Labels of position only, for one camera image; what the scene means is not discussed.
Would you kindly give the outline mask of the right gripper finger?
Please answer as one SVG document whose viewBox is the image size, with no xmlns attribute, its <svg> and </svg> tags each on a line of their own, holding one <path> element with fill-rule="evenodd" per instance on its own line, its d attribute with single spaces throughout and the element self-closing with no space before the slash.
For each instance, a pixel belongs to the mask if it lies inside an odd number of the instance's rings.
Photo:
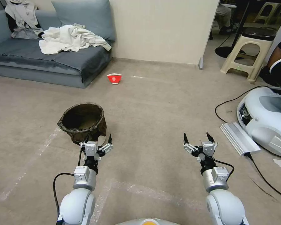
<svg viewBox="0 0 281 225">
<path fill-rule="evenodd" d="M 195 152 L 198 152 L 198 148 L 196 148 L 195 146 L 189 144 L 186 133 L 184 133 L 184 144 L 183 144 L 183 148 L 184 148 L 188 153 L 190 153 L 190 154 L 195 154 Z"/>
<path fill-rule="evenodd" d="M 214 138 L 208 132 L 206 132 L 206 135 L 207 135 L 208 140 L 214 144 L 214 150 L 215 150 L 218 146 L 218 142 L 216 142 L 214 140 Z"/>
</svg>

